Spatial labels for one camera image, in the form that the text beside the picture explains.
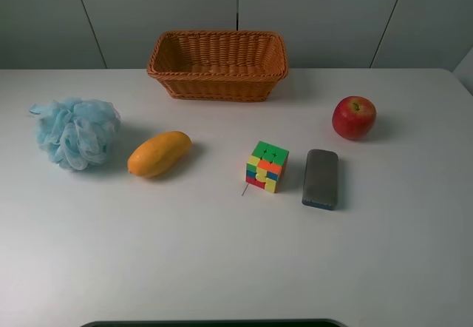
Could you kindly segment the grey felt board eraser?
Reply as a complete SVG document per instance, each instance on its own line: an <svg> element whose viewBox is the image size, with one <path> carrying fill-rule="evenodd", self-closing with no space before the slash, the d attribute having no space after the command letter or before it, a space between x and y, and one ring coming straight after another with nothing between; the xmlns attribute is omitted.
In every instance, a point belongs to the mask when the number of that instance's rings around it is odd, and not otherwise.
<svg viewBox="0 0 473 327"><path fill-rule="evenodd" d="M338 156L311 149L307 154L302 188L305 206L333 211L338 204Z"/></svg>

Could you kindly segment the colourful puzzle cube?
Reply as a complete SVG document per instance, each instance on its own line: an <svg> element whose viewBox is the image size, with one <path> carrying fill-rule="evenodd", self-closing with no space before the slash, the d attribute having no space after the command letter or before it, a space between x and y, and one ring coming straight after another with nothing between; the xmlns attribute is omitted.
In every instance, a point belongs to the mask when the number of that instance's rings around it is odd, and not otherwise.
<svg viewBox="0 0 473 327"><path fill-rule="evenodd" d="M278 192L289 151L259 141L246 162L245 182L271 193Z"/></svg>

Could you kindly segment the orange wicker basket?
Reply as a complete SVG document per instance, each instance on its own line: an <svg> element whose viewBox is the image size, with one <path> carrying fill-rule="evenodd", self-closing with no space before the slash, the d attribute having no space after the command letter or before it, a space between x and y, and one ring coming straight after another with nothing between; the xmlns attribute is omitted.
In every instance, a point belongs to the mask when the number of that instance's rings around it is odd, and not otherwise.
<svg viewBox="0 0 473 327"><path fill-rule="evenodd" d="M249 30L176 30L163 33L147 66L175 99L265 101L288 74L283 38Z"/></svg>

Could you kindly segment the yellow orange mango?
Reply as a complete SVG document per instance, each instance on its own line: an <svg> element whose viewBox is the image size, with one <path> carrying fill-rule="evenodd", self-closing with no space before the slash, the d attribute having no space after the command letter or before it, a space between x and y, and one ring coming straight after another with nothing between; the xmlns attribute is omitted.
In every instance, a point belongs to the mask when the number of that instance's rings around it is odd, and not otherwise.
<svg viewBox="0 0 473 327"><path fill-rule="evenodd" d="M129 157L128 170L142 178L154 178L172 168L191 148L187 134L163 132L142 143Z"/></svg>

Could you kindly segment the red apple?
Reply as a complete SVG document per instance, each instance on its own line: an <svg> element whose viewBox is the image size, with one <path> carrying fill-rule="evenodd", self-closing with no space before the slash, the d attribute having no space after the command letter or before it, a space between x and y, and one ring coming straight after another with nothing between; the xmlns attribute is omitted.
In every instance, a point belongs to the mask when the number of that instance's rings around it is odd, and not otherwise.
<svg viewBox="0 0 473 327"><path fill-rule="evenodd" d="M361 96L348 96L334 109L333 129L341 137L357 141L372 129L376 115L375 105L370 100Z"/></svg>

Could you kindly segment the blue mesh bath loofah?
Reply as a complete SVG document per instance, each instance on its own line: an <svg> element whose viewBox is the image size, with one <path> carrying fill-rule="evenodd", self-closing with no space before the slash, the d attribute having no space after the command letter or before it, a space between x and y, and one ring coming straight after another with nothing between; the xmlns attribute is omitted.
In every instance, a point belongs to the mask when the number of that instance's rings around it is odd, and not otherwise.
<svg viewBox="0 0 473 327"><path fill-rule="evenodd" d="M50 162L72 171L106 163L120 129L120 115L113 104L96 99L35 104L29 113L37 118L39 149Z"/></svg>

